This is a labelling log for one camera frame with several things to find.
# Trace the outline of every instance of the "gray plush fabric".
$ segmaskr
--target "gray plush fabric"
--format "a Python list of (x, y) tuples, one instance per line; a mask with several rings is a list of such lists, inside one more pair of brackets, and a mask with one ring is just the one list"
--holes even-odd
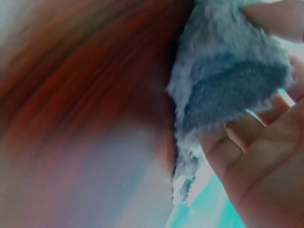
[(179, 40), (167, 91), (176, 104), (173, 202), (187, 196), (204, 162), (198, 134), (262, 112), (292, 83), (287, 52), (242, 14), (257, 0), (197, 0)]

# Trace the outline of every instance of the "hand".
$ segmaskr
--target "hand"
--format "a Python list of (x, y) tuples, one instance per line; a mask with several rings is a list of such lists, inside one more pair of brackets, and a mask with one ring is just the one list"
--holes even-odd
[[(304, 2), (285, 0), (244, 9), (266, 31), (303, 41)], [(298, 83), (273, 110), (250, 114), (201, 138), (204, 153), (248, 228), (304, 227), (304, 64), (291, 57)]]

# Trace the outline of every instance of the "finger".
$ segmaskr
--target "finger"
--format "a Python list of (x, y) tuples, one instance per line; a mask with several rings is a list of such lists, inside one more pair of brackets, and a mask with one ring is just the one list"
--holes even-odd
[(272, 109), (264, 113), (256, 114), (264, 125), (268, 126), (276, 121), (284, 112), (289, 109), (289, 104), (281, 96), (277, 95), (271, 101)]
[(304, 97), (304, 63), (295, 56), (290, 56), (290, 63), (294, 67), (293, 76), (297, 83), (287, 91), (287, 94), (297, 103)]
[(204, 133), (200, 143), (210, 166), (221, 181), (235, 161), (243, 155), (224, 127)]
[(304, 2), (283, 0), (274, 3), (256, 3), (246, 6), (244, 14), (267, 33), (294, 42), (303, 42)]
[(264, 130), (264, 125), (251, 114), (244, 115), (238, 121), (225, 124), (225, 129), (232, 141), (234, 141), (243, 152), (246, 152), (251, 143)]

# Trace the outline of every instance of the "stuffed animal ear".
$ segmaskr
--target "stuffed animal ear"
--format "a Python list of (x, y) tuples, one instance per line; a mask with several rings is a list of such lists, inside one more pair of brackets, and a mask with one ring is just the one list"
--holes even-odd
[(183, 128), (205, 130), (267, 104), (279, 87), (291, 81), (289, 67), (240, 61), (231, 68), (198, 81), (185, 108)]
[(174, 202), (187, 202), (204, 153), (201, 131), (261, 112), (292, 83), (288, 53), (241, 8), (259, 0), (196, 0), (179, 39), (167, 91), (176, 104)]

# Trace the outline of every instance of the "gray fur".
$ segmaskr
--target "gray fur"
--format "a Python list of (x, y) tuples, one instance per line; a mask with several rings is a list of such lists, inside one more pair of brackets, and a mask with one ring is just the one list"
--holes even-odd
[(176, 104), (175, 203), (186, 202), (204, 155), (197, 135), (247, 109), (261, 112), (292, 83), (287, 52), (241, 13), (258, 0), (197, 0), (179, 40), (167, 91)]

